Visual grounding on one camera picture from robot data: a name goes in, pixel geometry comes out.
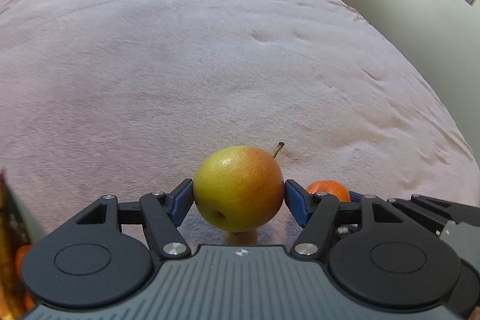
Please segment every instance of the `metal screw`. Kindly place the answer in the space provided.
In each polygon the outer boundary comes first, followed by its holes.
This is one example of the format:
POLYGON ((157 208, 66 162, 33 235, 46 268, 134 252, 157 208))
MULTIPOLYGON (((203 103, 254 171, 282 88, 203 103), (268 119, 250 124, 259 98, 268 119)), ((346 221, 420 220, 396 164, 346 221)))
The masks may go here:
POLYGON ((300 243, 295 246, 295 252, 300 255, 313 255, 318 251, 318 247, 312 243, 300 243))
POLYGON ((339 235, 346 235, 349 232, 349 228, 346 226, 340 226, 337 228, 337 233, 339 235))
POLYGON ((183 243, 168 243, 163 246, 163 252, 169 255, 181 255, 187 250, 187 246, 183 243))

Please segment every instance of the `orange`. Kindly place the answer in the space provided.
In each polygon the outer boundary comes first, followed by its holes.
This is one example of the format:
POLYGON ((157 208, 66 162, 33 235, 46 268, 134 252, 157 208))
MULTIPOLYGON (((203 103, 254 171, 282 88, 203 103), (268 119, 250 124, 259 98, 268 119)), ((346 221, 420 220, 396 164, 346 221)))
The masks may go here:
POLYGON ((31 244, 25 244, 24 246, 21 246, 15 253, 15 272, 18 278, 20 278, 20 264, 22 259, 31 247, 31 244))
POLYGON ((342 202, 351 202, 349 191, 336 181, 317 181, 308 185, 307 192, 310 194, 317 192, 325 192, 335 195, 342 202))
POLYGON ((27 292, 25 292, 25 295, 23 296, 23 306, 25 307, 26 311, 33 309, 35 306, 35 304, 32 301, 32 298, 27 292))

